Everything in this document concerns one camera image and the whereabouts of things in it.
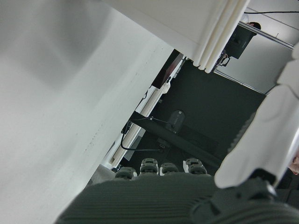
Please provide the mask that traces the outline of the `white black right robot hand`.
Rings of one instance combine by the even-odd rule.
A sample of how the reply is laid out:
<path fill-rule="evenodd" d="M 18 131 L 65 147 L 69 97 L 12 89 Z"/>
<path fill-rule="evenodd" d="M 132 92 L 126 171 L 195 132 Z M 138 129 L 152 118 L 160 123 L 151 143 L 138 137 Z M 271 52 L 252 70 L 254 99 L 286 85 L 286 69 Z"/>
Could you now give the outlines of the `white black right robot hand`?
<path fill-rule="evenodd" d="M 84 189 L 58 224 L 296 224 L 299 211 L 277 198 L 285 170 L 299 164 L 299 48 L 277 86 L 234 139 L 214 176 L 199 160 L 142 162 Z"/>

